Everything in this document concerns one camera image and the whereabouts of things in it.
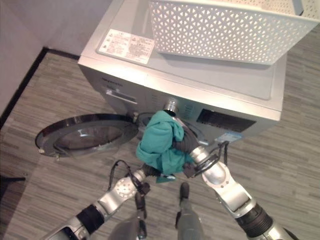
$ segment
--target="green towel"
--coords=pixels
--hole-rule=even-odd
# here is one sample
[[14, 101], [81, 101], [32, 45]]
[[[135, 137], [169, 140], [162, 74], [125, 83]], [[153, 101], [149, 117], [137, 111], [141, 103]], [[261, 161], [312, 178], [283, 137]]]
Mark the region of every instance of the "green towel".
[[193, 160], [189, 154], [172, 148], [173, 139], [184, 138], [184, 129], [165, 111], [152, 116], [136, 149], [136, 156], [164, 175], [180, 173], [184, 163]]

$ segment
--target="washing machine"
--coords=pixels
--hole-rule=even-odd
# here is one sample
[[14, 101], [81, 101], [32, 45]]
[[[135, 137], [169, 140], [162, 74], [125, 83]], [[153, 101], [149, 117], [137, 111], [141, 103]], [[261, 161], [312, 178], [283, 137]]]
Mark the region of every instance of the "washing machine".
[[158, 53], [148, 0], [114, 0], [78, 64], [117, 114], [53, 123], [36, 137], [43, 155], [107, 151], [143, 132], [164, 108], [174, 110], [204, 146], [258, 135], [281, 117], [286, 55], [260, 65]]

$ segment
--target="gray floor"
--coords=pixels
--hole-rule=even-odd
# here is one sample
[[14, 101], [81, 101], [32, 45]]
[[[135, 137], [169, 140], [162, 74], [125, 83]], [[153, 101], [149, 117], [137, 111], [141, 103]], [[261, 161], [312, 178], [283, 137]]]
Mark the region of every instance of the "gray floor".
[[[1, 203], [1, 237], [39, 239], [94, 202], [106, 190], [110, 166], [124, 159], [135, 169], [135, 138], [119, 149], [56, 161], [34, 144], [47, 125], [75, 115], [112, 109], [85, 80], [75, 60], [47, 54], [1, 130], [1, 174], [26, 176], [8, 187]], [[270, 215], [301, 240], [320, 236], [320, 27], [288, 54], [281, 121], [259, 136], [232, 144], [229, 167]], [[115, 177], [123, 176], [119, 168]], [[148, 239], [176, 239], [178, 189], [186, 178], [154, 184], [146, 197]], [[244, 240], [245, 234], [200, 178], [188, 180], [190, 200], [212, 240]], [[92, 239], [106, 239], [134, 212], [124, 204]]]

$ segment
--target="sticker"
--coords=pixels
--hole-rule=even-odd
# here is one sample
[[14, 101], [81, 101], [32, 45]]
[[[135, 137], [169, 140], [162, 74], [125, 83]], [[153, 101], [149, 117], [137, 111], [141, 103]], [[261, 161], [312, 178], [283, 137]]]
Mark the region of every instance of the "sticker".
[[153, 39], [110, 29], [98, 51], [142, 64], [147, 64], [154, 49]]
[[224, 141], [228, 141], [230, 143], [232, 142], [235, 142], [239, 139], [242, 139], [242, 134], [241, 133], [235, 133], [235, 132], [231, 132], [231, 131], [228, 131], [226, 132], [225, 134], [221, 135], [220, 137], [217, 137], [215, 139], [216, 142], [224, 142]]

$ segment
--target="open washer door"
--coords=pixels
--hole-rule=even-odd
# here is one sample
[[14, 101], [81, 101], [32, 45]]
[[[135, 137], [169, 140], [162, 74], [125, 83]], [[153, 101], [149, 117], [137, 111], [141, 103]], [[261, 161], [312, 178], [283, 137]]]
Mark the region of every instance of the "open washer door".
[[39, 152], [50, 157], [70, 157], [106, 151], [131, 140], [138, 133], [132, 118], [117, 114], [70, 117], [38, 133]]

